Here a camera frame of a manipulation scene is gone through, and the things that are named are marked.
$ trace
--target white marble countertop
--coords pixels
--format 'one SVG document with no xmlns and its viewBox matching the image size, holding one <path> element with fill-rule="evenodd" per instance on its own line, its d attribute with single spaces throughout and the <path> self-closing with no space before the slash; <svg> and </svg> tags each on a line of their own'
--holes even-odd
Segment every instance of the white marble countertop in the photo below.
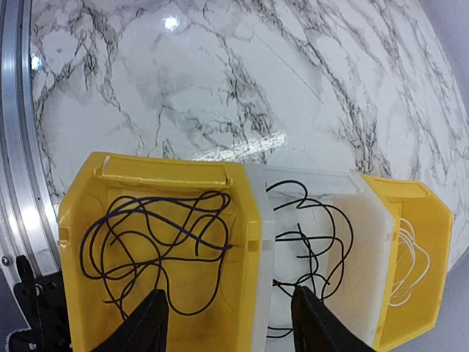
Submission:
<svg viewBox="0 0 469 352">
<path fill-rule="evenodd" d="M 34 0 L 37 133 L 59 204 L 94 150 L 422 180 L 469 245 L 469 129 L 412 1 Z"/>
</svg>

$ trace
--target marble surface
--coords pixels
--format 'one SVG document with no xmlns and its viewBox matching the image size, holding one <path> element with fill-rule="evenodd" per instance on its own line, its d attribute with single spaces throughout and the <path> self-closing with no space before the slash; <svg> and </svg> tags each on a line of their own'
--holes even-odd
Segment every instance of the marble surface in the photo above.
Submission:
<svg viewBox="0 0 469 352">
<path fill-rule="evenodd" d="M 33 0 L 32 77 L 59 204 L 93 150 L 422 180 L 469 245 L 465 108 L 409 1 Z"/>
</svg>

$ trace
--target yellow bin containing white cable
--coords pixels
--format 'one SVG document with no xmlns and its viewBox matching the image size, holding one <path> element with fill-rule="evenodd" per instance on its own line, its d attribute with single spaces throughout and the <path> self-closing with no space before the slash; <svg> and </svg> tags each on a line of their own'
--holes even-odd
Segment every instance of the yellow bin containing white cable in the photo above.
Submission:
<svg viewBox="0 0 469 352">
<path fill-rule="evenodd" d="M 363 178 L 394 217 L 385 298 L 373 345 L 379 352 L 389 351 L 435 327 L 453 215 L 423 183 Z"/>
</svg>

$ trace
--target yellow bin containing black cable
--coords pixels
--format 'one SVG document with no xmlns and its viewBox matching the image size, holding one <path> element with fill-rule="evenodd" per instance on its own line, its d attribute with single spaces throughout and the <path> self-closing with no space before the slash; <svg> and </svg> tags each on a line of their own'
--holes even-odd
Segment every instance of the yellow bin containing black cable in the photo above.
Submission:
<svg viewBox="0 0 469 352">
<path fill-rule="evenodd" d="M 423 183 L 372 176 L 363 178 L 394 217 L 385 299 L 374 339 L 376 350 L 389 351 L 435 327 L 448 270 L 453 215 Z M 412 224 L 416 242 L 428 253 L 430 265 L 422 280 L 412 287 L 408 301 L 398 307 L 391 307 L 393 286 L 406 276 L 408 270 L 408 265 L 402 262 L 403 253 L 400 252 L 405 247 L 398 245 L 400 219 L 406 219 Z M 426 260 L 417 257 L 414 270 L 406 280 L 407 285 L 411 285 L 425 270 Z"/>
<path fill-rule="evenodd" d="M 113 304 L 106 303 L 109 295 L 103 283 L 86 278 L 82 272 L 79 260 L 83 253 L 80 250 L 81 242 L 90 225 L 104 216 L 113 200 L 123 194 L 132 197 L 193 197 L 206 190 L 222 191 L 231 197 L 224 221 L 229 228 L 229 244 L 232 248 L 227 251 L 224 260 L 218 293 L 206 310 L 194 316 L 182 316 L 170 309 L 167 351 L 251 350 L 259 253 L 263 247 L 262 219 L 243 165 L 189 163 L 93 153 L 63 199 L 58 218 L 59 245 L 74 352 L 88 352 L 96 348 L 123 322 L 121 312 Z M 172 219 L 177 217 L 174 207 L 160 208 L 159 211 L 169 214 Z M 121 230 L 145 231 L 145 218 L 141 217 L 125 226 L 127 227 Z M 172 236 L 167 227 L 155 231 L 158 231 L 161 239 Z M 211 235 L 217 234 L 207 233 L 204 239 L 208 241 Z M 137 238 L 128 242 L 128 250 L 135 256 L 138 255 L 140 260 L 154 255 L 152 246 L 145 241 Z M 129 260 L 118 249 L 118 245 L 113 248 L 116 249 L 109 249 L 111 252 L 103 261 L 117 267 L 121 261 Z M 95 248 L 91 245 L 86 245 L 84 250 L 86 255 L 88 252 L 90 255 L 95 254 Z M 203 306 L 216 285 L 216 266 L 208 268 L 207 265 L 207 268 L 202 268 L 200 265 L 195 269 L 178 261 L 165 265 L 171 276 L 170 294 L 173 304 L 177 304 L 183 311 L 194 311 Z M 89 260 L 85 260 L 83 266 L 93 272 Z M 153 289 L 156 268 L 153 272 L 150 272 L 151 268 L 147 270 L 148 273 L 142 274 L 146 275 L 145 278 L 136 281 L 135 287 L 125 297 L 126 313 L 131 313 Z M 122 288 L 126 282 L 109 284 L 114 287 L 121 285 Z M 160 281 L 158 288 L 167 290 L 164 279 Z"/>
</svg>

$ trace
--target white cable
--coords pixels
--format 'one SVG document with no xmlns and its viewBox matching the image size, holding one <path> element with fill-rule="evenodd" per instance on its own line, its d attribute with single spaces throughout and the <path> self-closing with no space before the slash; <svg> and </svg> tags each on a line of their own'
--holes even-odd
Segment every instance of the white cable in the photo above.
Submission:
<svg viewBox="0 0 469 352">
<path fill-rule="evenodd" d="M 409 271 L 404 276 L 404 278 L 393 284 L 393 290 L 391 292 L 391 300 L 396 299 L 396 298 L 401 298 L 401 297 L 405 297 L 405 298 L 404 298 L 404 300 L 400 301 L 399 303 L 391 303 L 390 302 L 389 305 L 391 307 L 400 307 L 401 305 L 407 303 L 407 301 L 409 301 L 409 299 L 412 295 L 412 289 L 424 278 L 424 276 L 426 275 L 426 273 L 428 272 L 428 270 L 430 268 L 430 256 L 428 255 L 428 253 L 422 247 L 420 247 L 417 244 L 417 242 L 416 242 L 416 233 L 413 230 L 412 224 L 408 220 L 403 219 L 403 218 L 401 218 L 401 223 L 404 223 L 405 225 L 407 225 L 410 229 L 410 232 L 408 230 L 406 230 L 404 227 L 399 228 L 399 246 L 402 245 L 402 244 L 405 244 L 405 246 L 409 249 L 410 256 L 412 257 L 412 265 L 410 266 Z M 425 268 L 424 272 L 420 275 L 420 277 L 416 281 L 414 281 L 414 283 L 412 283 L 411 286 L 409 286 L 409 288 L 406 289 L 406 291 L 403 291 L 403 292 L 399 293 L 400 288 L 402 287 L 404 282 L 409 278 L 409 276 L 411 275 L 414 267 L 416 266 L 416 249 L 419 250 L 421 253 L 423 253 L 425 255 L 425 257 L 426 257 L 426 268 Z"/>
</svg>

